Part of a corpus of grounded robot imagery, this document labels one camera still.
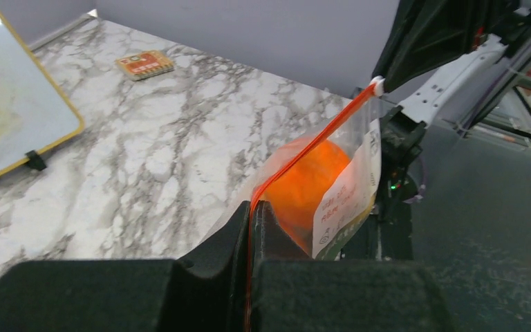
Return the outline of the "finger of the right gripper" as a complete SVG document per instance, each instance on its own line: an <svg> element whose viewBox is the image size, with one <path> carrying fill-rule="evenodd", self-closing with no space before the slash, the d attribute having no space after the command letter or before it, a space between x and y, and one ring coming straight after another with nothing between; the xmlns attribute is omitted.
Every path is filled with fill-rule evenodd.
<svg viewBox="0 0 531 332"><path fill-rule="evenodd" d="M476 50L519 1L401 1L373 70L389 93L415 77Z"/></svg>

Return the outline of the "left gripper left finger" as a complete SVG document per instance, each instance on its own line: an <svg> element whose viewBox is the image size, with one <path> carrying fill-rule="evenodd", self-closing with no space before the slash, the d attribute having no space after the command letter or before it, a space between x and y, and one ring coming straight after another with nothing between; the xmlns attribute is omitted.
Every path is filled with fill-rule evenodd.
<svg viewBox="0 0 531 332"><path fill-rule="evenodd" d="M0 331L242 331L249 212L180 259L17 264L0 277Z"/></svg>

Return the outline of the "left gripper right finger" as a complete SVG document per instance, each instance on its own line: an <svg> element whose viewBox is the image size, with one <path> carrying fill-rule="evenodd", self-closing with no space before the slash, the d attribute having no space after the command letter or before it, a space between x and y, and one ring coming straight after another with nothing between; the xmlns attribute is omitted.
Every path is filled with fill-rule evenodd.
<svg viewBox="0 0 531 332"><path fill-rule="evenodd" d="M452 331L443 293L418 264L311 259L252 204L251 331Z"/></svg>

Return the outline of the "toy orange tangerine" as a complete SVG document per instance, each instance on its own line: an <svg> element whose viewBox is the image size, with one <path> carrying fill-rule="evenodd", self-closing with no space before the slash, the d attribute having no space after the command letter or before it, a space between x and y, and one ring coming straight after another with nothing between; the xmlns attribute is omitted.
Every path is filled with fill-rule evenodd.
<svg viewBox="0 0 531 332"><path fill-rule="evenodd" d="M262 195L271 204L282 229L306 252L312 251L316 209L350 161L343 149L325 140L269 185Z"/></svg>

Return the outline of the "clear zip top bag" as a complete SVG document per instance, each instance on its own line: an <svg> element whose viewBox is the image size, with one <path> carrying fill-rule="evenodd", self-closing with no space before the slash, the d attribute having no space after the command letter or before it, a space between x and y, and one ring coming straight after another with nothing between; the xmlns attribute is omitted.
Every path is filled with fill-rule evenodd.
<svg viewBox="0 0 531 332"><path fill-rule="evenodd" d="M338 258L378 195L383 93L374 77L332 120L275 150L218 218L206 241L234 242L226 331L363 325L361 270Z"/></svg>

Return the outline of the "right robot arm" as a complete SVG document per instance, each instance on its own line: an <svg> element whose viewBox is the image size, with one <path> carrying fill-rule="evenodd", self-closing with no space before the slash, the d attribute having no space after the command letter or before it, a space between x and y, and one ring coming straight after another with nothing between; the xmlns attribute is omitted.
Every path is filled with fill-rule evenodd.
<svg viewBox="0 0 531 332"><path fill-rule="evenodd" d="M410 164L421 154L427 127L446 103L479 71L504 56L502 27L520 1L401 1L374 69L384 93L432 71L412 95L380 121L382 175L376 205L387 220L401 199Z"/></svg>

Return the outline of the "orange snack packet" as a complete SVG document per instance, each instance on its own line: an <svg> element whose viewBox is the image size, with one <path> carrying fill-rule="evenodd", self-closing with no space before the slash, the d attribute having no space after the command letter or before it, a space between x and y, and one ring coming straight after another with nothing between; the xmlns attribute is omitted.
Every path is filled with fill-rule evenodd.
<svg viewBox="0 0 531 332"><path fill-rule="evenodd" d="M147 50L115 60L116 66L132 81L171 72L174 63L160 50Z"/></svg>

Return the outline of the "whiteboard on stand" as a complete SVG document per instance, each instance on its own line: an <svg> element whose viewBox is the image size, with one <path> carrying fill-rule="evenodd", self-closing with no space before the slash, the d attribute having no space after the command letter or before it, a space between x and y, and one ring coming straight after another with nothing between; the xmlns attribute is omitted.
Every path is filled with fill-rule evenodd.
<svg viewBox="0 0 531 332"><path fill-rule="evenodd" d="M84 130L84 119L0 12L0 176Z"/></svg>

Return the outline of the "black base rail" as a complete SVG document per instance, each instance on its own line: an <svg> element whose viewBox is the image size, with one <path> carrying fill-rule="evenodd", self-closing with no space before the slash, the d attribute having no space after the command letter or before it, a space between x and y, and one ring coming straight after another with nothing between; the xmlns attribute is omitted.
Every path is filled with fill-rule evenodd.
<svg viewBox="0 0 531 332"><path fill-rule="evenodd" d="M412 261L411 205L417 190L409 175L410 134L383 129L382 174L371 215L340 252L340 259Z"/></svg>

